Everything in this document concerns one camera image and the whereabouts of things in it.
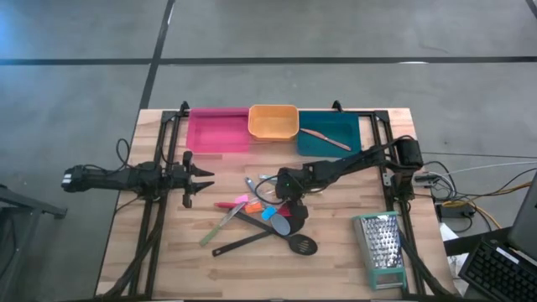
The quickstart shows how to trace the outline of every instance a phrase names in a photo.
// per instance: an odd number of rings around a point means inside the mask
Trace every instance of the teal tray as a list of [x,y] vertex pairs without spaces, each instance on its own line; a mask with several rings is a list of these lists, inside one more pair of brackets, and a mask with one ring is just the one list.
[[358,115],[339,112],[300,112],[300,128],[315,130],[351,147],[346,151],[311,134],[299,131],[296,137],[297,152],[303,156],[346,157],[361,151]]

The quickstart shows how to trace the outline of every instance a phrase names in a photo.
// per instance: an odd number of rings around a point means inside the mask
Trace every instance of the box grater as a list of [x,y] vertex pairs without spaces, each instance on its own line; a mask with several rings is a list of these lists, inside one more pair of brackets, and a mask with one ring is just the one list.
[[355,216],[352,223],[368,270],[371,289],[405,288],[406,273],[399,242],[397,212]]

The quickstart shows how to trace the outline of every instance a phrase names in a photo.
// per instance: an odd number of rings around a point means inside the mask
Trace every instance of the pink tray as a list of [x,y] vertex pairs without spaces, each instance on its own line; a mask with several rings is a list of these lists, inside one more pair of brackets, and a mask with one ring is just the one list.
[[246,153],[248,108],[190,110],[186,147],[194,153]]

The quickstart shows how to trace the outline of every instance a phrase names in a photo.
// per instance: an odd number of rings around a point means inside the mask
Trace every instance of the gray floor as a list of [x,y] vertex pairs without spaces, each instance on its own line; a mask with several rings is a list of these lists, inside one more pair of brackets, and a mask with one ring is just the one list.
[[[165,3],[2,0],[0,59],[150,58]],[[179,0],[163,53],[307,55],[537,55],[537,19],[523,0]],[[74,164],[119,164],[114,145],[131,138],[148,70],[0,66],[0,183],[69,207],[63,221],[42,219],[14,300],[93,294],[117,193],[70,195],[60,178]],[[536,77],[530,63],[160,66],[149,107],[410,107],[425,159],[455,170],[537,159]],[[529,168],[454,178],[460,191],[487,192]],[[478,204],[509,226],[523,197]],[[464,234],[485,230],[477,217]]]

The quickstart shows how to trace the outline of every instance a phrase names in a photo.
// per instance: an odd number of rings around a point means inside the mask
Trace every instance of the wooden table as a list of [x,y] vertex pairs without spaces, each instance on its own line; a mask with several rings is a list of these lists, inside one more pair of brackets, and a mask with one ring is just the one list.
[[[408,108],[388,110],[394,137],[415,137]],[[162,110],[142,110],[138,117],[129,163],[152,160]],[[181,119],[175,157],[186,150],[188,118]],[[360,118],[362,149],[373,145],[371,123]],[[249,192],[244,177],[258,180],[259,174],[276,174],[280,167],[299,168],[319,160],[295,152],[295,142],[253,142],[249,154],[195,154],[194,163],[215,176],[198,181],[216,183],[192,197],[193,206],[181,205],[182,190],[169,195],[164,231],[155,277],[155,299],[370,299],[397,298],[400,289],[373,292],[352,229],[351,217],[385,211],[378,168],[341,177],[321,194],[308,195],[304,203],[310,218],[300,233],[319,245],[313,256],[300,256],[287,242],[267,237],[218,258],[211,250],[254,235],[261,230],[237,218],[227,223],[205,247],[199,241],[221,220],[225,211],[213,203],[234,200]],[[134,198],[124,192],[117,206]],[[435,209],[429,198],[411,201],[410,212],[418,253],[425,265],[450,291],[455,292]],[[143,202],[122,209],[112,224],[102,265],[97,294],[110,289],[133,259],[138,240]],[[410,291],[414,277],[406,259]],[[145,285],[147,260],[142,267],[140,288]]]

